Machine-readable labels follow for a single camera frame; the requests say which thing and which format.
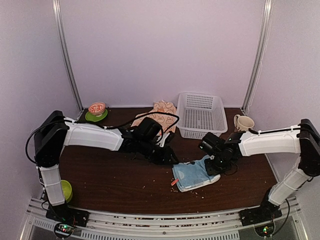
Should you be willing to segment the blue polka dot towel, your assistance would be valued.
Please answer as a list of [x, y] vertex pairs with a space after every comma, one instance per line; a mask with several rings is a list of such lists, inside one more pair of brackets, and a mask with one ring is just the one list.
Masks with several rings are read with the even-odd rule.
[[192, 191], [220, 180], [220, 174], [208, 175], [205, 167], [206, 159], [210, 159], [210, 156], [205, 155], [199, 160], [181, 162], [173, 165], [173, 177], [177, 180], [176, 185], [180, 192]]

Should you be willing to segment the white plastic basket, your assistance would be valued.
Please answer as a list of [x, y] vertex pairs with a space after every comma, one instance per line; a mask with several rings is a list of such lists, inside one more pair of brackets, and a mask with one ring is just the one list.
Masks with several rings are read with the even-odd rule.
[[228, 131], [222, 99], [218, 96], [182, 92], [178, 96], [176, 126], [182, 138], [202, 139], [208, 132], [216, 136]]

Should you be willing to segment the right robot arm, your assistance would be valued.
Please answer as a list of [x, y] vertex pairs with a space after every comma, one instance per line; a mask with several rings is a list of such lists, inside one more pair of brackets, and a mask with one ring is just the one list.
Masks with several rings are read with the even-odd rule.
[[305, 182], [320, 175], [320, 134], [305, 118], [297, 125], [267, 131], [239, 131], [224, 140], [208, 132], [198, 147], [209, 157], [205, 160], [208, 175], [221, 174], [231, 162], [261, 154], [291, 153], [299, 157], [284, 179], [274, 185], [256, 210], [259, 220], [268, 220], [286, 198]]

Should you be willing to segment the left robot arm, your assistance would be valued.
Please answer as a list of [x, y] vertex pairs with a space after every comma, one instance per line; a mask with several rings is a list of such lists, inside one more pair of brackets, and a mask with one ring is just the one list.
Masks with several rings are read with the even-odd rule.
[[121, 153], [139, 153], [156, 165], [176, 165], [179, 163], [169, 146], [173, 132], [151, 118], [151, 113], [137, 117], [142, 121], [132, 129], [126, 126], [133, 119], [118, 126], [103, 126], [92, 121], [76, 121], [65, 117], [60, 110], [50, 116], [35, 129], [29, 140], [34, 141], [34, 157], [26, 155], [36, 165], [43, 180], [52, 213], [61, 222], [72, 218], [72, 211], [66, 207], [59, 171], [60, 156], [67, 146], [84, 146], [106, 149]]

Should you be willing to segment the beige bunny print towel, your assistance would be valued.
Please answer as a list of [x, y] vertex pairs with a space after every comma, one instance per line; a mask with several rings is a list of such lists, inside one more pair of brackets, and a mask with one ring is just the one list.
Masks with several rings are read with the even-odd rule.
[[131, 127], [138, 126], [144, 118], [149, 117], [157, 121], [159, 124], [161, 124], [164, 132], [174, 133], [176, 131], [176, 125], [173, 125], [173, 126], [171, 125], [177, 120], [177, 118], [171, 115], [164, 114], [164, 113], [167, 113], [167, 114], [176, 115], [177, 109], [172, 102], [167, 102], [164, 100], [155, 102], [153, 104], [153, 109], [150, 110], [149, 113], [152, 113], [152, 114], [149, 114], [147, 116], [141, 117], [133, 121], [133, 123], [131, 124]]

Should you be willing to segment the beige patterned mug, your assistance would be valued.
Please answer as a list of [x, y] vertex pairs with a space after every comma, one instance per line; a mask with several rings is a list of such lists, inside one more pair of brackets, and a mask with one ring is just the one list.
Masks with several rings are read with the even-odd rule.
[[245, 115], [236, 114], [233, 117], [233, 122], [235, 132], [248, 131], [255, 126], [254, 120]]

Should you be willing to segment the red patterned small bowl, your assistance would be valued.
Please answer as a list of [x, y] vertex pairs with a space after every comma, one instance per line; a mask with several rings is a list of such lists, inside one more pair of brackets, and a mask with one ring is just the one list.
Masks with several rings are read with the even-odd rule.
[[104, 102], [95, 102], [89, 108], [88, 111], [93, 116], [101, 116], [106, 110], [106, 104]]

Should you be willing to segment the green saucer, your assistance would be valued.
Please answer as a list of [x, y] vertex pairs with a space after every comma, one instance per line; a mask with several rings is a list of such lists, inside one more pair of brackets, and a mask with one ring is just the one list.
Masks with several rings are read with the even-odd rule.
[[105, 109], [104, 112], [103, 112], [101, 115], [99, 115], [99, 116], [93, 115], [92, 113], [90, 113], [90, 112], [88, 111], [88, 112], [85, 114], [85, 119], [86, 119], [87, 121], [89, 121], [89, 122], [94, 122], [94, 123], [96, 123], [96, 122], [99, 122], [99, 121], [105, 119], [105, 118], [107, 117], [107, 115], [108, 115], [108, 110], [107, 110], [107, 109]]

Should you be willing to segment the lime green bowl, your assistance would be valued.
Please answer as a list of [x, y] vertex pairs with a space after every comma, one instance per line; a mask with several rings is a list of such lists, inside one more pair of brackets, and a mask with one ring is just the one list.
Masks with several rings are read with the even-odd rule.
[[69, 203], [73, 197], [72, 185], [67, 180], [61, 180], [61, 187], [65, 200], [67, 203]]

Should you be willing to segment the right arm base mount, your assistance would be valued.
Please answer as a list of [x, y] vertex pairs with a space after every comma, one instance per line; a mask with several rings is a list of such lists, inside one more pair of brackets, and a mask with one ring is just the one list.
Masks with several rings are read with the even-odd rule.
[[262, 207], [247, 208], [239, 212], [240, 221], [243, 227], [271, 222], [281, 216], [282, 212], [279, 209], [270, 210]]

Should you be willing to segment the front aluminium rail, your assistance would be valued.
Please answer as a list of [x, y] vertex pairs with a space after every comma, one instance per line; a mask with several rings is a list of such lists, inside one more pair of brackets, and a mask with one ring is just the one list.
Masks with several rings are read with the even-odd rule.
[[244, 226], [236, 211], [178, 215], [134, 215], [91, 211], [85, 227], [77, 226], [71, 240], [263, 240], [262, 230], [274, 224], [271, 240], [307, 240], [298, 212]]

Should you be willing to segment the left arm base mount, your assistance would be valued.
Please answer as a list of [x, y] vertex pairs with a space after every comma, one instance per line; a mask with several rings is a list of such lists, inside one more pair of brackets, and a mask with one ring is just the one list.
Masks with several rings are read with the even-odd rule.
[[67, 207], [65, 209], [49, 209], [45, 217], [70, 226], [86, 227], [89, 215], [90, 213], [88, 211]]

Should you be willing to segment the right aluminium frame post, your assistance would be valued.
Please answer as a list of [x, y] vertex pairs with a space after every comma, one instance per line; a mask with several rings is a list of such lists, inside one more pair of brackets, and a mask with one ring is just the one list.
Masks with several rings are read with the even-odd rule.
[[253, 99], [257, 90], [258, 81], [260, 78], [261, 70], [262, 70], [262, 61], [264, 53], [267, 49], [269, 32], [271, 28], [272, 21], [272, 11], [273, 11], [273, 0], [265, 0], [263, 15], [260, 26], [260, 33], [255, 53], [255, 58], [253, 62], [253, 67], [247, 87], [247, 91], [245, 94], [245, 98], [242, 104], [242, 112], [247, 115], [250, 112], [250, 107], [253, 103]]

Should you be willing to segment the aluminium frame post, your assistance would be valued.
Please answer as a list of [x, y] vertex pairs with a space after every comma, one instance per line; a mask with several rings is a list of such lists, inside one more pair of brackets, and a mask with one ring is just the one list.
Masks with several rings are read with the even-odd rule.
[[257, 90], [258, 81], [260, 78], [261, 70], [262, 70], [262, 61], [264, 53], [267, 49], [269, 32], [271, 28], [272, 21], [272, 11], [273, 11], [273, 0], [265, 0], [263, 15], [260, 26], [260, 33], [255, 53], [255, 58], [253, 62], [253, 67], [247, 87], [247, 91], [245, 94], [245, 98], [242, 104], [242, 112], [247, 115], [250, 112], [250, 107], [253, 103], [253, 99]]
[[67, 78], [70, 83], [71, 91], [72, 91], [73, 97], [75, 99], [77, 108], [79, 111], [83, 111], [84, 107], [83, 107], [80, 93], [79, 93], [79, 90], [78, 90], [78, 87], [76, 84], [76, 80], [75, 80], [75, 76], [74, 76], [74, 72], [73, 72], [72, 64], [71, 64], [71, 60], [70, 60], [70, 55], [69, 55], [69, 51], [68, 51], [60, 1], [53, 0], [52, 7], [53, 7], [53, 14], [54, 14], [55, 22], [56, 22], [57, 32], [58, 32], [59, 41], [60, 41], [60, 47], [61, 47], [61, 51], [62, 51], [62, 58], [63, 58]]

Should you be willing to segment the left aluminium frame post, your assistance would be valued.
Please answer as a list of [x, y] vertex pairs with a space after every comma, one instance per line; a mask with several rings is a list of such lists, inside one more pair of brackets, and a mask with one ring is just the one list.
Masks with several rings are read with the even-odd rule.
[[62, 51], [62, 58], [63, 58], [67, 78], [70, 83], [71, 91], [72, 91], [73, 97], [75, 99], [77, 108], [79, 111], [83, 111], [84, 107], [83, 107], [80, 93], [79, 93], [79, 90], [78, 90], [78, 87], [76, 84], [76, 80], [75, 80], [75, 76], [74, 76], [74, 72], [73, 72], [72, 64], [71, 64], [71, 60], [70, 60], [70, 55], [69, 55], [69, 51], [68, 51], [60, 1], [53, 0], [52, 7], [53, 7], [53, 14], [54, 14], [55, 22], [56, 22], [57, 32], [58, 32], [59, 41], [60, 41], [60, 47], [61, 47], [61, 51]]

